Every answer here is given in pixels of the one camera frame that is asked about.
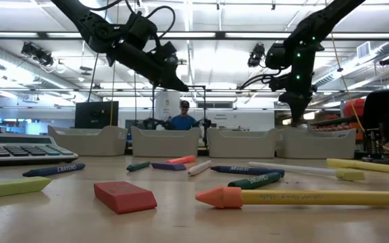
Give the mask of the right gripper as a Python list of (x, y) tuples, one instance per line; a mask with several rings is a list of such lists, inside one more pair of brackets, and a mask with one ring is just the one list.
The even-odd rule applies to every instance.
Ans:
[(311, 78), (293, 76), (291, 73), (280, 76), (279, 81), (280, 87), (286, 90), (279, 96), (279, 101), (288, 103), (292, 118), (291, 126), (298, 126), (313, 94), (317, 92), (317, 87), (311, 83)]

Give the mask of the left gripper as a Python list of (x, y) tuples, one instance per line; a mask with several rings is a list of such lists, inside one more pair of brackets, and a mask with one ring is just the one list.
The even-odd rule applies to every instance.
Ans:
[(144, 52), (127, 42), (116, 44), (109, 50), (109, 64), (115, 61), (134, 70), (153, 82), (154, 87), (188, 92), (188, 87), (160, 53)]

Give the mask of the blue crayon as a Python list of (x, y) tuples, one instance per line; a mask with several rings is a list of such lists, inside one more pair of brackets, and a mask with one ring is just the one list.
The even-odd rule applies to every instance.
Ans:
[(75, 163), (75, 164), (69, 164), (69, 165), (61, 165), (57, 167), (46, 167), (46, 168), (40, 168), (40, 169), (31, 169), (30, 171), (27, 171), (23, 173), (22, 175), (24, 177), (45, 177), (45, 176), (51, 176), (59, 173), (67, 173), (71, 171), (79, 171), (83, 170), (85, 168), (84, 163)]
[(283, 169), (266, 169), (259, 167), (213, 166), (210, 167), (210, 169), (220, 173), (236, 173), (254, 176), (260, 176), (268, 173), (279, 173), (280, 176), (283, 178), (285, 175), (285, 171)]

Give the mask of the neon orange pen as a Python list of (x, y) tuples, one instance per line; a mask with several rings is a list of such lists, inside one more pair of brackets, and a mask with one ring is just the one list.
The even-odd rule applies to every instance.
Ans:
[(184, 164), (184, 163), (194, 163), (197, 160), (195, 155), (188, 155), (185, 157), (179, 157), (175, 159), (168, 159), (166, 162), (171, 164)]

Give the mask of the dark green pen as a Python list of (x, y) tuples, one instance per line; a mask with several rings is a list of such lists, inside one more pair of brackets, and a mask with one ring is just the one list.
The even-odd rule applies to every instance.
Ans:
[(281, 178), (282, 176), (280, 173), (272, 172), (272, 173), (251, 177), (251, 178), (245, 178), (245, 179), (230, 182), (228, 184), (228, 187), (237, 187), (243, 190), (252, 190), (268, 184), (278, 182)]

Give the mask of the yellow pencil pink eraser cap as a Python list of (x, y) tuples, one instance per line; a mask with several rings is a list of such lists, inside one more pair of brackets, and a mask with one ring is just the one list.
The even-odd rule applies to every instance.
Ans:
[(388, 191), (362, 190), (243, 190), (215, 187), (195, 194), (199, 202), (219, 209), (244, 205), (357, 205), (389, 207)]

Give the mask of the white crayon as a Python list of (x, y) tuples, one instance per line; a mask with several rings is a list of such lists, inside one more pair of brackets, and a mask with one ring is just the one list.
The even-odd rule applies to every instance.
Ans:
[(211, 160), (208, 160), (208, 161), (205, 161), (205, 162), (200, 163), (198, 165), (195, 165), (194, 167), (191, 167), (188, 170), (188, 175), (195, 176), (195, 175), (205, 171), (206, 169), (209, 169), (212, 166), (212, 164), (213, 164), (213, 162)]

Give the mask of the green crayon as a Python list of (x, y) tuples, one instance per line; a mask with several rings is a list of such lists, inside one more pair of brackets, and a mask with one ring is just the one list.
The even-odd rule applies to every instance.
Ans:
[(133, 163), (127, 166), (126, 170), (129, 172), (138, 171), (140, 169), (144, 169), (146, 167), (149, 167), (151, 165), (150, 161), (145, 161), (142, 163)]

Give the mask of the red eraser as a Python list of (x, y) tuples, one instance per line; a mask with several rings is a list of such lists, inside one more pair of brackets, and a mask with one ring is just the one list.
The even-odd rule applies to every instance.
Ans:
[(94, 184), (95, 197), (117, 214), (154, 209), (157, 201), (150, 190), (129, 182)]

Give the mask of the yellow eraser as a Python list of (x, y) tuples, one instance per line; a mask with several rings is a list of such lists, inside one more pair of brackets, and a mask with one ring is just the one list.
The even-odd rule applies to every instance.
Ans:
[(0, 181), (0, 197), (30, 192), (40, 192), (51, 183), (44, 177), (19, 178)]

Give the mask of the shelf with red bins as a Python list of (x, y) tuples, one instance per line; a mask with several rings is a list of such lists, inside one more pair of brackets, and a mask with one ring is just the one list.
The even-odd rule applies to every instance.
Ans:
[(365, 99), (346, 101), (339, 112), (321, 112), (315, 116), (315, 121), (309, 126), (310, 130), (318, 132), (336, 132), (356, 129), (356, 142), (363, 142), (364, 131), (359, 122), (363, 121)]

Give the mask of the white cylindrical tank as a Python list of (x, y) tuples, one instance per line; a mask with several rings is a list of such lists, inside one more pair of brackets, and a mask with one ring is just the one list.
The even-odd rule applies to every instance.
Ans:
[(173, 130), (171, 119), (180, 114), (180, 93), (161, 91), (155, 98), (155, 123), (166, 130)]

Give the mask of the grey plastic bin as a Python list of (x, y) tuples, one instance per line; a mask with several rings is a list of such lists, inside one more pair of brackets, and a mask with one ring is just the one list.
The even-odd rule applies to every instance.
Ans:
[(283, 128), (278, 132), (276, 154), (286, 159), (352, 159), (355, 145), (356, 129), (315, 132)]
[(125, 154), (128, 130), (117, 126), (102, 129), (48, 126), (56, 144), (79, 156), (112, 157)]
[(141, 130), (131, 127), (135, 157), (184, 157), (197, 155), (200, 128), (190, 130)]
[(264, 132), (207, 130), (209, 156), (213, 158), (271, 159), (275, 155), (278, 130)]

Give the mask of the person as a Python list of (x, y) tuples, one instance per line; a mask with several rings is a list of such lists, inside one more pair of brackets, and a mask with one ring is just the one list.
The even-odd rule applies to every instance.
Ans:
[(175, 130), (189, 130), (195, 124), (196, 120), (194, 117), (188, 114), (188, 110), (190, 108), (190, 104), (188, 101), (180, 102), (180, 114), (171, 118), (170, 123)]

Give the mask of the black overhead light beam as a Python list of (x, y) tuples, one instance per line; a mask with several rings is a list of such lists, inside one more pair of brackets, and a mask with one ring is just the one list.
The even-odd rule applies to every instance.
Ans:
[[(288, 38), (288, 32), (168, 32), (164, 40), (198, 41), (282, 41)], [(9, 32), (0, 31), (0, 39), (7, 40), (81, 40), (78, 32)], [(389, 41), (389, 32), (335, 32), (325, 37), (327, 41)]]

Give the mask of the black monitor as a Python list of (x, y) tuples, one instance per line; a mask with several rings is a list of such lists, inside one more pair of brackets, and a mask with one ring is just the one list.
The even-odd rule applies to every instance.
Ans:
[(75, 128), (103, 129), (118, 126), (118, 101), (76, 103)]

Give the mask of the grey desk calculator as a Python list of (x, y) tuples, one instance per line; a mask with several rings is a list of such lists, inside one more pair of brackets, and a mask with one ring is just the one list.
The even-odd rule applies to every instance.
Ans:
[(50, 136), (0, 133), (0, 166), (71, 163), (77, 158)]

